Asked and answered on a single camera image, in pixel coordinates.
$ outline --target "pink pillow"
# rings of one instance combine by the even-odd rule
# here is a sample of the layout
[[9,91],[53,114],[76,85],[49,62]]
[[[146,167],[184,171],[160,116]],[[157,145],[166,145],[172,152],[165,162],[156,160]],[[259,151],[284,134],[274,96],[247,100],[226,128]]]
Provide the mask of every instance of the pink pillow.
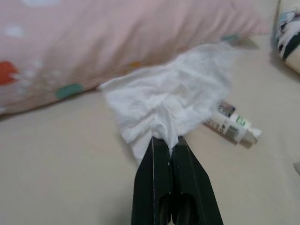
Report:
[[0,31],[0,113],[15,113],[267,30],[244,0],[2,0]]

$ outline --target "barcode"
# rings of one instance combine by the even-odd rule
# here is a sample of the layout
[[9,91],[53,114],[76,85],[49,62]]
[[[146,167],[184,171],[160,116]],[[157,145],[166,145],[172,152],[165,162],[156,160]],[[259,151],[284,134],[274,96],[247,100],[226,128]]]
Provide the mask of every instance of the barcode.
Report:
[[238,133],[239,133],[239,130],[237,128],[235,128],[233,126],[230,126],[228,128],[228,130],[226,131],[225,135],[232,138],[232,139],[234,139],[236,137],[236,135],[238,135]]

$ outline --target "fabric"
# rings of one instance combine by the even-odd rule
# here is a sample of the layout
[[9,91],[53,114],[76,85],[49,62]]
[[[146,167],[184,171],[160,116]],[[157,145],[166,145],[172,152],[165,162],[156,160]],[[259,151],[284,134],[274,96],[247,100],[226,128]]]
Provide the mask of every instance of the fabric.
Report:
[[0,108],[35,108],[266,30],[245,0],[2,0]]
[[201,45],[166,65],[101,85],[139,163],[152,136],[164,139],[171,150],[178,136],[217,111],[229,88],[227,70],[236,53],[223,43]]
[[300,73],[300,1],[282,0],[279,5],[277,47],[280,58]]

